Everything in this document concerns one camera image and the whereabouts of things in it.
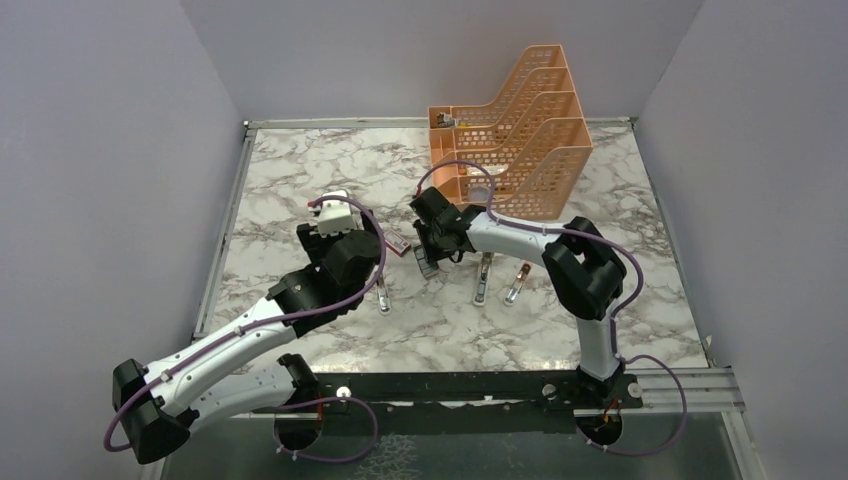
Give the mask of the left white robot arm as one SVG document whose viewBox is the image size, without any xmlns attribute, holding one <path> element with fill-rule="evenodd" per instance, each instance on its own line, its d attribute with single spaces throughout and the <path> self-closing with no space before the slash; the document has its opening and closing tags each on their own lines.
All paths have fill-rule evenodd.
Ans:
<svg viewBox="0 0 848 480">
<path fill-rule="evenodd" d="M 309 264 L 284 275 L 245 313 L 177 353 L 114 368 L 105 450 L 130 450 L 138 463 L 150 464 L 234 415 L 257 409 L 319 415 L 332 402 L 299 355 L 285 354 L 251 375 L 236 371 L 356 309 L 375 287 L 387 260 L 384 230 L 372 210 L 355 203 L 355 216 L 342 203 L 327 196 L 312 204 L 316 224 L 297 230 Z"/>
</svg>

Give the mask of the red white staple box sleeve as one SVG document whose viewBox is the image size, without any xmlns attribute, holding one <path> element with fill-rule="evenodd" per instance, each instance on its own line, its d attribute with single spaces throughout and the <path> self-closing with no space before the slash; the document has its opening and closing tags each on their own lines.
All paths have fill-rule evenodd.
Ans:
<svg viewBox="0 0 848 480">
<path fill-rule="evenodd" d="M 393 230 L 387 230 L 384 232 L 384 240 L 387 248 L 394 252 L 398 257 L 403 257 L 412 248 L 408 240 Z"/>
</svg>

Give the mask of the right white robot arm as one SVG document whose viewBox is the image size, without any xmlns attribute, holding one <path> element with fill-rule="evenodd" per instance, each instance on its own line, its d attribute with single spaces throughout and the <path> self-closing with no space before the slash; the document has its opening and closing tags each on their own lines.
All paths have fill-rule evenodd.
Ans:
<svg viewBox="0 0 848 480">
<path fill-rule="evenodd" d="M 619 305 L 626 267 L 594 224 L 576 217 L 559 230 L 546 224 L 493 218 L 481 206 L 460 210 L 430 187 L 410 203 L 424 263 L 457 262 L 466 253 L 514 257 L 547 272 L 560 304 L 577 319 L 579 398 L 600 407 L 617 392 L 622 370 L 612 341 L 612 314 Z"/>
</svg>

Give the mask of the pink stapler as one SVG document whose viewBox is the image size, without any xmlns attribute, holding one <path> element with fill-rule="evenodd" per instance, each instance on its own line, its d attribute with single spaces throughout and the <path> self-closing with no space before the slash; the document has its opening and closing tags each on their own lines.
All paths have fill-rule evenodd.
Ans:
<svg viewBox="0 0 848 480">
<path fill-rule="evenodd" d="M 528 278 L 531 270 L 532 270 L 532 264 L 531 263 L 525 262 L 525 263 L 522 264 L 521 268 L 518 270 L 517 274 L 515 275 L 513 282 L 511 283 L 511 285 L 510 285 L 510 287 L 507 291 L 507 294 L 504 297 L 503 302 L 504 302 L 505 305 L 513 306 L 516 303 L 519 295 L 521 294 L 521 292 L 522 292 L 522 290 L 523 290 L 523 288 L 526 284 L 527 278 Z"/>
</svg>

